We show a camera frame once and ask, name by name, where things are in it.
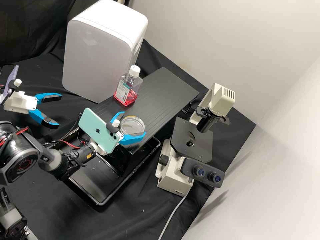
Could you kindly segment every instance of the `black fabric backdrop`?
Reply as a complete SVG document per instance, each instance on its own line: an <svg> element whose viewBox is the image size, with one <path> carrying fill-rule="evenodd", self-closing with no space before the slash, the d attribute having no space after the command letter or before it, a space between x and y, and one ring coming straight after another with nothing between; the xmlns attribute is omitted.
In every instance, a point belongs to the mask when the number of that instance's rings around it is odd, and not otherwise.
<svg viewBox="0 0 320 240"><path fill-rule="evenodd" d="M63 51L55 55L42 55L19 62L18 78L21 90L27 95L41 92L59 92L59 102L45 103L39 109L60 123L58 130L39 126L27 116L0 109L0 120L9 120L19 126L30 126L41 142L64 135L73 125L73 119L92 103L62 87ZM207 89L181 70L146 41L137 60L141 76L148 75L164 66L200 92L193 108ZM5 81L11 66L5 66L0 83ZM180 112L180 117L188 115ZM232 124L214 126L214 159L210 163L226 170L255 124L232 109ZM171 135L174 119L156 135L163 140ZM181 197L157 188L154 176L160 149L147 161L104 206L97 207L71 184L57 181L53 176L33 167L18 181L9 186L17 207L28 219L28 225L39 239L157 239L172 210ZM200 208L212 192L212 188L195 182L184 203L172 218L163 239L180 239L188 229Z"/></svg>
<svg viewBox="0 0 320 240"><path fill-rule="evenodd" d="M0 66L48 53L59 42L63 44L74 2L0 1Z"/></svg>

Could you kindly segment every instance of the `mint green smartphone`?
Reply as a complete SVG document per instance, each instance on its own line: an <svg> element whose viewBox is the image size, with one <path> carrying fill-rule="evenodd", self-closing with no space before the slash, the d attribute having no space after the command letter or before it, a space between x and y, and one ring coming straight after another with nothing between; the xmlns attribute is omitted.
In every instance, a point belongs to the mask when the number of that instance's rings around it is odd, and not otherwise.
<svg viewBox="0 0 320 240"><path fill-rule="evenodd" d="M112 153L119 142L119 135L111 133L106 127L106 122L90 108L86 108L83 111L79 127L107 153Z"/></svg>

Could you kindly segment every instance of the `flask label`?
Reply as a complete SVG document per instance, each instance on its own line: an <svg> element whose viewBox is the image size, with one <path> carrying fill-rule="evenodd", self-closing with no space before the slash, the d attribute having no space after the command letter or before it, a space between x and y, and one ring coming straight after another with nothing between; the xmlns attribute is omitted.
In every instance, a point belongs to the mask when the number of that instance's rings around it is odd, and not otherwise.
<svg viewBox="0 0 320 240"><path fill-rule="evenodd" d="M116 91L116 97L125 102L127 100L129 91L130 87L120 80Z"/></svg>

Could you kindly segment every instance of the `pink liquid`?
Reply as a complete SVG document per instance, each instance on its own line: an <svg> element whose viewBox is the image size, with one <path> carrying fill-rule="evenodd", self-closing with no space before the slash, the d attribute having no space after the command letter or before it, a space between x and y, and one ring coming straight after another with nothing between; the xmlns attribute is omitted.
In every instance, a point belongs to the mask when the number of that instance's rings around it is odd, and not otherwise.
<svg viewBox="0 0 320 240"><path fill-rule="evenodd" d="M132 89L130 89L128 96L127 96L127 100L125 102L123 102L122 100L120 100L119 98L116 97L116 92L113 94L113 96L115 99L117 99L119 102L121 102L122 105L128 106L137 99L138 94L135 93Z"/></svg>

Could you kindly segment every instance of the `petri dish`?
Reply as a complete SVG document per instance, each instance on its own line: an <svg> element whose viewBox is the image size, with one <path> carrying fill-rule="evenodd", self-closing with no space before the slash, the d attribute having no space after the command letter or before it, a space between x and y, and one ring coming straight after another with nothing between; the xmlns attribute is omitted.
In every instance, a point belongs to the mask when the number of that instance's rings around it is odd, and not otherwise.
<svg viewBox="0 0 320 240"><path fill-rule="evenodd" d="M120 122L120 131L122 134L134 135L143 133L144 130L144 123L137 116L126 116Z"/></svg>

